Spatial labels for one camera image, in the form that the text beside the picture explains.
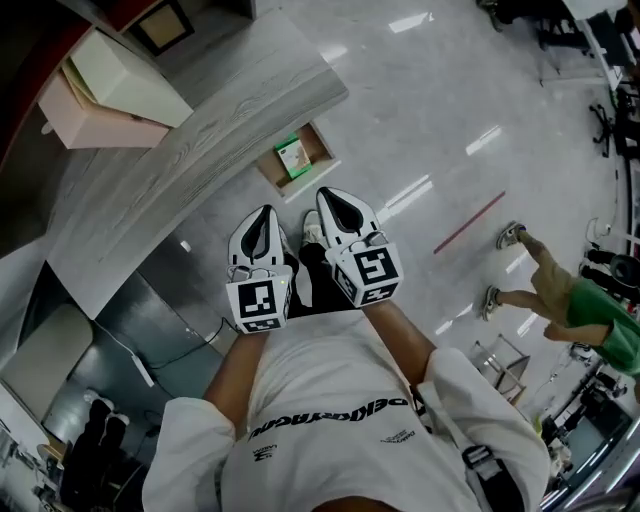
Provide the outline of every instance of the hand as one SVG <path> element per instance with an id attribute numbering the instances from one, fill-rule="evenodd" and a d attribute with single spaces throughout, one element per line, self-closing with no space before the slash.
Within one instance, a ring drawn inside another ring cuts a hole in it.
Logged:
<path id="1" fill-rule="evenodd" d="M 544 337 L 551 341 L 565 341 L 565 328 L 555 322 L 551 322 L 544 330 Z"/>

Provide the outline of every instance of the product box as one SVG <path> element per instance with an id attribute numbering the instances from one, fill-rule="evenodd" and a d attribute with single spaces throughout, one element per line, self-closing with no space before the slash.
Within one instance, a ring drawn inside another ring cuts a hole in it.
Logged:
<path id="1" fill-rule="evenodd" d="M 312 167 L 309 156 L 295 133 L 292 133 L 284 142 L 278 144 L 275 150 L 291 179 L 297 178 Z"/>

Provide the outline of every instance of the khaki shorts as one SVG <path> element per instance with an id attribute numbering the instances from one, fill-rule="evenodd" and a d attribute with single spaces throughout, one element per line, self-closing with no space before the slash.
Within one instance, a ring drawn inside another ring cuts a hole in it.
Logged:
<path id="1" fill-rule="evenodd" d="M 566 326 L 571 290 L 576 281 L 577 278 L 556 263 L 549 251 L 542 252 L 540 267 L 531 276 L 531 284 L 549 309 L 548 320 Z"/>

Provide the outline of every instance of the white tile floor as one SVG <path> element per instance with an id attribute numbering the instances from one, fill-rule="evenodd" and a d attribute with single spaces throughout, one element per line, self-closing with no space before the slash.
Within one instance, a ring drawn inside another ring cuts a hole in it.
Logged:
<path id="1" fill-rule="evenodd" d="M 527 328 L 528 311 L 504 309 L 487 324 L 478 318 L 477 306 L 491 283 L 530 289 L 536 265 L 523 255 L 524 248 L 494 248 L 508 221 L 525 222 L 576 272 L 586 224 L 596 216 L 602 225 L 611 222 L 616 188 L 619 210 L 626 211 L 626 183 L 616 183 L 616 162 L 602 158 L 591 141 L 598 127 L 587 108 L 607 101 L 605 87 L 542 88 L 538 78 L 545 56 L 528 25 L 520 21 L 497 33 L 473 0 L 287 0 L 284 10 L 350 91 L 320 119 L 343 164 L 318 186 L 342 188 L 380 210 L 429 175 L 431 188 L 384 225 L 400 248 L 407 275 L 398 304 L 438 345 L 470 356 L 476 340 L 490 347 L 503 333 L 532 355 L 521 410 L 534 416 L 552 402 L 559 405 L 585 371 L 578 363 L 537 390 L 567 361 L 560 355 L 567 346 L 543 338 L 544 320 L 533 319 Z M 556 58 L 584 59 L 570 50 Z M 208 311 L 230 314 L 220 283 L 226 242 L 238 223 L 271 203 L 295 246 L 316 189 L 285 205 L 257 170 L 248 169 L 176 230 L 172 239 L 186 239 L 193 247 L 197 272 L 190 285 Z M 434 254 L 503 191 L 502 199 Z M 626 230 L 625 223 L 620 213 L 617 225 Z M 616 241 L 607 244 L 618 248 Z M 193 308 L 181 313 L 187 321 L 190 315 L 202 318 Z M 213 330 L 219 319 L 210 317 Z M 497 353 L 505 359 L 512 355 L 504 348 Z"/>

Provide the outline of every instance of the strap buckle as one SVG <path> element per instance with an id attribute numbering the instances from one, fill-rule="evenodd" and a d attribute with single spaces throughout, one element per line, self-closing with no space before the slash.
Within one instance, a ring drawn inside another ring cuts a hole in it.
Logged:
<path id="1" fill-rule="evenodd" d="M 462 460 L 467 468 L 487 481 L 502 471 L 491 448 L 486 445 L 470 446 L 462 452 Z"/>

